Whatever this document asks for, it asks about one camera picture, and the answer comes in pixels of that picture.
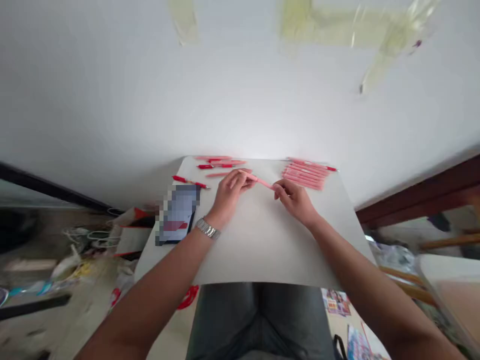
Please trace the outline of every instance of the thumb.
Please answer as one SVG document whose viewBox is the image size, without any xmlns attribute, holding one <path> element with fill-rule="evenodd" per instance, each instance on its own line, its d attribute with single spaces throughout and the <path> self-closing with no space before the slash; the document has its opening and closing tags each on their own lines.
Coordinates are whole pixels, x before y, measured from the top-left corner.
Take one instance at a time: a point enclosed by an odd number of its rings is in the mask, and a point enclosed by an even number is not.
<svg viewBox="0 0 480 360">
<path fill-rule="evenodd" d="M 287 195 L 285 189 L 278 184 L 273 185 L 275 198 L 280 198 L 281 203 L 287 208 L 292 204 L 292 199 Z"/>
<path fill-rule="evenodd" d="M 240 171 L 239 174 L 236 176 L 235 185 L 233 185 L 232 190 L 236 193 L 239 193 L 242 189 L 242 186 L 245 185 L 245 181 L 247 181 L 247 175 L 244 172 Z"/>
</svg>

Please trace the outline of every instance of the wrist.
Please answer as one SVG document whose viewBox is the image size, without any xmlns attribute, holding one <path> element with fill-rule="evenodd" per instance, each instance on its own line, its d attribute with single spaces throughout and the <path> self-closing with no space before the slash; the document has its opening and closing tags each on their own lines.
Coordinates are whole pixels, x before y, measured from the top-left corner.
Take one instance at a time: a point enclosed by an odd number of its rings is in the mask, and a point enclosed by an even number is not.
<svg viewBox="0 0 480 360">
<path fill-rule="evenodd" d="M 325 221 L 323 217 L 319 214 L 313 216 L 305 221 L 302 221 L 302 224 L 308 229 L 308 231 L 312 232 L 316 228 L 322 225 L 322 221 Z"/>
<path fill-rule="evenodd" d="M 217 230 L 222 230 L 224 226 L 227 224 L 227 222 L 222 219 L 221 216 L 217 215 L 215 212 L 209 212 L 205 217 L 203 218 L 205 222 L 210 225 L 211 227 L 217 229 Z"/>
</svg>

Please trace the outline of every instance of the watch strap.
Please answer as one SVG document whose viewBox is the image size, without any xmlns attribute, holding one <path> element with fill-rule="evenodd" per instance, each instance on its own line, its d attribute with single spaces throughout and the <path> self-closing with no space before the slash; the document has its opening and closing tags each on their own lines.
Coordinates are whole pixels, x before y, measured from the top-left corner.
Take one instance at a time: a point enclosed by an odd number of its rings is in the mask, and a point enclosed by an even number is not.
<svg viewBox="0 0 480 360">
<path fill-rule="evenodd" d="M 196 227 L 199 228 L 202 233 L 204 233 L 213 240 L 217 240 L 221 234 L 220 230 L 217 230 L 213 226 L 210 226 L 203 217 L 198 219 L 198 221 L 196 222 Z"/>
</svg>

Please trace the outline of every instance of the white wall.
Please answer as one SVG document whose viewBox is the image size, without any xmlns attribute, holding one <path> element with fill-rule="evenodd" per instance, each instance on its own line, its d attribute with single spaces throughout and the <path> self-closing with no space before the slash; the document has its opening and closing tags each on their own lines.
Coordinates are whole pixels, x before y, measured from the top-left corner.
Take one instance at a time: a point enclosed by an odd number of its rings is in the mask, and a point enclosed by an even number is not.
<svg viewBox="0 0 480 360">
<path fill-rule="evenodd" d="M 2 1 L 0 161 L 127 207 L 184 155 L 297 156 L 337 166 L 360 207 L 480 152 L 480 2 L 444 1 L 366 96 L 375 52 L 283 54 L 279 5 L 195 1 L 181 47 L 165 0 Z"/>
</svg>

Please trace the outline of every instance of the gray pants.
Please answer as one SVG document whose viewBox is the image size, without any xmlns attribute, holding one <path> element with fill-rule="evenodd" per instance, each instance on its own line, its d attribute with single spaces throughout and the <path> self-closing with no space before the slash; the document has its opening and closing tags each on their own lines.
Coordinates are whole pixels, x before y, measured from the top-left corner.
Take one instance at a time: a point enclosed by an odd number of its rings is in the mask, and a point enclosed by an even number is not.
<svg viewBox="0 0 480 360">
<path fill-rule="evenodd" d="M 186 360 L 238 359 L 251 350 L 334 359 L 322 290 L 251 282 L 202 286 Z"/>
</svg>

